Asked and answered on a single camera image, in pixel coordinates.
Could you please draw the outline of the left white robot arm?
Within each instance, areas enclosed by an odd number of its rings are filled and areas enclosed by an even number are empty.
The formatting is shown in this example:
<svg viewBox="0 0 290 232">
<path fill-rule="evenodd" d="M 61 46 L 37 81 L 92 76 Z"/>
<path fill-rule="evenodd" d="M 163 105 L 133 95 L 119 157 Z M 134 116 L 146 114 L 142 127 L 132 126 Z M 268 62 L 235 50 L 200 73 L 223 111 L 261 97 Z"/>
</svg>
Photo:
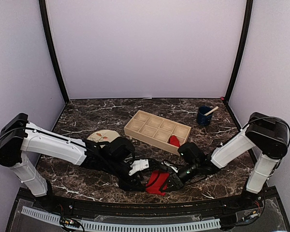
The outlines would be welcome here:
<svg viewBox="0 0 290 232">
<path fill-rule="evenodd" d="M 49 181 L 43 178 L 26 153 L 38 153 L 67 161 L 86 169 L 103 171 L 118 178 L 124 191 L 144 191 L 137 173 L 148 166 L 147 160 L 133 159 L 133 144 L 114 130 L 99 130 L 89 139 L 73 139 L 44 130 L 19 113 L 0 132 L 0 165 L 10 168 L 48 211 L 58 207 Z"/>
</svg>

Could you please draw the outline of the wooden stick in mug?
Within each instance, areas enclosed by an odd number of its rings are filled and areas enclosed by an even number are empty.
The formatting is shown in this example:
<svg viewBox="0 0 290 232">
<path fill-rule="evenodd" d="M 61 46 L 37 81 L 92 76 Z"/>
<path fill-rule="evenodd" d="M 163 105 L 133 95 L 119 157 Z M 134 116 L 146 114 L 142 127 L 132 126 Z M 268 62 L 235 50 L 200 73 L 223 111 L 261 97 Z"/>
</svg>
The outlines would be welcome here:
<svg viewBox="0 0 290 232">
<path fill-rule="evenodd" d="M 206 114 L 204 114 L 205 116 L 208 116 L 210 114 L 212 114 L 214 111 L 216 111 L 219 107 L 216 106 L 215 108 L 211 109 L 210 111 L 208 111 Z"/>
</svg>

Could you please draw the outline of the round painted wooden plate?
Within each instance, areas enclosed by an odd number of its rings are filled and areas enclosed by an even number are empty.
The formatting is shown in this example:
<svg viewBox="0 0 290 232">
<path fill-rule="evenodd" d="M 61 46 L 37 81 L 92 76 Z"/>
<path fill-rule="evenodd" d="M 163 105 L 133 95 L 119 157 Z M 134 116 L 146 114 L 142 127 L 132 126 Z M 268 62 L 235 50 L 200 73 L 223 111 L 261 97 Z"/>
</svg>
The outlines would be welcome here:
<svg viewBox="0 0 290 232">
<path fill-rule="evenodd" d="M 115 130 L 99 130 L 92 133 L 87 139 L 94 142 L 112 142 L 117 137 L 120 135 Z"/>
</svg>

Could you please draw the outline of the right black frame post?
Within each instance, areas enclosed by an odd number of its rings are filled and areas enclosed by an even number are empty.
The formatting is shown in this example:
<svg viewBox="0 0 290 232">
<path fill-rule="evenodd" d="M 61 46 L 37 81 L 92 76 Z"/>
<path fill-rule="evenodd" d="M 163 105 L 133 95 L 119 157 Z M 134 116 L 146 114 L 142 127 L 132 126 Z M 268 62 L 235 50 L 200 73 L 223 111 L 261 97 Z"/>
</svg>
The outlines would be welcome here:
<svg viewBox="0 0 290 232">
<path fill-rule="evenodd" d="M 244 19 L 243 19 L 243 25 L 241 29 L 241 35 L 239 40 L 239 45 L 230 77 L 230 81 L 227 87 L 226 94 L 224 96 L 224 103 L 227 105 L 231 99 L 232 92 L 236 83 L 236 79 L 239 73 L 242 57 L 245 50 L 245 45 L 247 41 L 247 35 L 251 20 L 251 14 L 252 14 L 252 8 L 253 8 L 253 0 L 247 0 L 246 1 L 246 7 L 245 7 L 245 13 L 244 13 Z"/>
</svg>

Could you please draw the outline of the left black frame post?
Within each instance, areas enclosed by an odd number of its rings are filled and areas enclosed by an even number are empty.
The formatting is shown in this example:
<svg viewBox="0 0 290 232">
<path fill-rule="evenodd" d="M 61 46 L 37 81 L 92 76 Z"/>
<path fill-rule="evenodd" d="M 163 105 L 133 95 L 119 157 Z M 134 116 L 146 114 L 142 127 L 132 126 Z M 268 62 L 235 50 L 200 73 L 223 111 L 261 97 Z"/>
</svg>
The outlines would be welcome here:
<svg viewBox="0 0 290 232">
<path fill-rule="evenodd" d="M 42 19 L 42 24 L 43 24 L 43 30 L 44 30 L 44 35 L 46 39 L 46 44 L 48 47 L 48 52 L 50 55 L 51 63 L 53 66 L 53 70 L 55 73 L 55 77 L 58 83 L 59 90 L 61 92 L 62 98 L 64 100 L 64 103 L 67 104 L 70 99 L 64 84 L 64 80 L 61 74 L 61 70 L 59 67 L 59 62 L 58 58 L 56 55 L 55 51 L 55 46 L 52 38 L 52 32 L 50 28 L 50 22 L 48 18 L 48 12 L 47 12 L 47 6 L 46 6 L 46 1 L 45 0 L 39 0 L 39 8 L 40 8 L 40 14 L 41 14 L 41 19 Z"/>
</svg>

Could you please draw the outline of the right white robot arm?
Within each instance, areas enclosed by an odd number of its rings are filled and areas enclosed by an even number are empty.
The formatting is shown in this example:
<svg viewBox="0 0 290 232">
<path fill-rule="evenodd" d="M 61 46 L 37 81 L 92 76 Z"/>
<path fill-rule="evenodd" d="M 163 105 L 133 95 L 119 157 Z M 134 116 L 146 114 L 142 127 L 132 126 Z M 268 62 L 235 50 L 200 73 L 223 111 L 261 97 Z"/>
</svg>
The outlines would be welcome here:
<svg viewBox="0 0 290 232">
<path fill-rule="evenodd" d="M 177 151 L 187 165 L 169 175 L 159 190 L 176 191 L 197 175 L 215 174 L 243 153 L 256 147 L 261 155 L 246 182 L 246 192 L 237 198 L 237 206 L 247 210 L 255 203 L 255 194 L 261 191 L 264 183 L 286 156 L 289 145 L 290 126 L 286 121 L 254 112 L 236 135 L 218 145 L 208 155 L 193 142 L 182 144 Z"/>
</svg>

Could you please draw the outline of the black frame post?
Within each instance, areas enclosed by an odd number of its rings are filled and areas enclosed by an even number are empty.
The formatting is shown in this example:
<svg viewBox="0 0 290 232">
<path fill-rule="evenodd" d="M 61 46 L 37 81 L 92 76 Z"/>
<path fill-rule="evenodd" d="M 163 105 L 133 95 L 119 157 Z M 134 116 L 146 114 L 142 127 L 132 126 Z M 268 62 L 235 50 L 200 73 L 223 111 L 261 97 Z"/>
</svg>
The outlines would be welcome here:
<svg viewBox="0 0 290 232">
<path fill-rule="evenodd" d="M 70 99 L 64 84 L 64 80 L 61 74 L 61 70 L 59 67 L 59 62 L 58 58 L 56 55 L 55 51 L 55 46 L 52 38 L 52 32 L 50 28 L 50 22 L 48 18 L 48 12 L 47 12 L 47 6 L 46 6 L 46 1 L 45 0 L 39 0 L 39 8 L 40 8 L 40 14 L 41 14 L 41 19 L 42 19 L 42 24 L 43 24 L 43 30 L 44 30 L 44 35 L 46 39 L 46 44 L 48 47 L 48 52 L 50 55 L 51 63 L 53 66 L 53 70 L 55 73 L 55 77 L 58 83 L 59 90 L 61 92 L 62 98 L 64 100 L 64 103 L 67 104 Z"/>
<path fill-rule="evenodd" d="M 242 57 L 245 50 L 245 45 L 247 41 L 247 35 L 251 20 L 251 14 L 252 14 L 252 8 L 253 8 L 253 0 L 247 0 L 246 1 L 246 7 L 245 7 L 245 13 L 244 13 L 244 19 L 243 19 L 243 25 L 241 29 L 241 35 L 239 40 L 239 45 L 230 77 L 230 81 L 227 87 L 226 94 L 224 96 L 224 103 L 227 105 L 231 99 L 232 92 L 236 83 L 236 79 L 239 73 Z"/>
</svg>

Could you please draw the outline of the black front table rail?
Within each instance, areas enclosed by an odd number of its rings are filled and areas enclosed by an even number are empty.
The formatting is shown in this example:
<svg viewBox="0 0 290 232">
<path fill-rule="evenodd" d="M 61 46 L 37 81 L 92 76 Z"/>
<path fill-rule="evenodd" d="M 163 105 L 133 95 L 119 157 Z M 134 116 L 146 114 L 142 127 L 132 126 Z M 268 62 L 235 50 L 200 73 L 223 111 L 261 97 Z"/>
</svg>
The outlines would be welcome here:
<svg viewBox="0 0 290 232">
<path fill-rule="evenodd" d="M 106 216 L 182 216 L 189 214 L 203 214 L 218 216 L 232 214 L 238 211 L 233 203 L 240 199 L 240 195 L 183 203 L 106 203 L 53 196 L 53 200 L 61 204 L 64 212 L 70 216 L 93 217 Z"/>
</svg>

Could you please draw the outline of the dark blue enamel mug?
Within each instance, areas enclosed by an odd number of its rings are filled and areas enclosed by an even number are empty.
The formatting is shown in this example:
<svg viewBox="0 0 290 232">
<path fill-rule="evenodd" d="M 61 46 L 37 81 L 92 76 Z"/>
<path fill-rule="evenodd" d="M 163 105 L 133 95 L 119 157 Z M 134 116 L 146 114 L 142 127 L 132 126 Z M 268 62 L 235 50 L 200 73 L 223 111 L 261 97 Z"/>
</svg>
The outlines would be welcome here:
<svg viewBox="0 0 290 232">
<path fill-rule="evenodd" d="M 199 107 L 198 113 L 197 113 L 197 123 L 200 126 L 206 127 L 206 126 L 210 125 L 213 114 L 211 113 L 207 116 L 205 114 L 211 110 L 212 110 L 212 108 L 208 107 L 208 106 L 200 106 Z"/>
</svg>

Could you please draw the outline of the red santa sock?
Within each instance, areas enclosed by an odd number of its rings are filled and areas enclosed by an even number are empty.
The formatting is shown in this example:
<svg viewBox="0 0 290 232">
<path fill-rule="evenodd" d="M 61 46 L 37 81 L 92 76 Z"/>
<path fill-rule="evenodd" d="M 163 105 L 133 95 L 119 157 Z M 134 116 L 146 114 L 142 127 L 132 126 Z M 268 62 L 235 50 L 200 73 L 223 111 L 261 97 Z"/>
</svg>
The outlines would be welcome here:
<svg viewBox="0 0 290 232">
<path fill-rule="evenodd" d="M 168 143 L 171 144 L 171 145 L 173 145 L 173 146 L 180 147 L 180 141 L 179 141 L 179 139 L 175 135 L 172 135 L 169 138 Z"/>
<path fill-rule="evenodd" d="M 166 193 L 161 192 L 160 187 L 164 184 L 168 177 L 169 173 L 160 173 L 159 170 L 153 171 L 148 184 L 146 185 L 146 192 L 164 196 Z"/>
</svg>

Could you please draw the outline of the wooden compartment tray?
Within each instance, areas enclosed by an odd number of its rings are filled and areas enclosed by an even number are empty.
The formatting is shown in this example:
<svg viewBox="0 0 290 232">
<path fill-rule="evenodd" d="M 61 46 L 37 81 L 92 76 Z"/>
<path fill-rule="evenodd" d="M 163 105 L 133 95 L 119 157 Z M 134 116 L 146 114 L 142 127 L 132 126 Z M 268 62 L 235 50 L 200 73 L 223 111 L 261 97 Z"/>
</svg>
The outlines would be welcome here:
<svg viewBox="0 0 290 232">
<path fill-rule="evenodd" d="M 178 146 L 170 143 L 175 136 L 182 145 L 187 142 L 191 127 L 139 110 L 124 127 L 125 135 L 143 143 L 178 155 Z"/>
</svg>

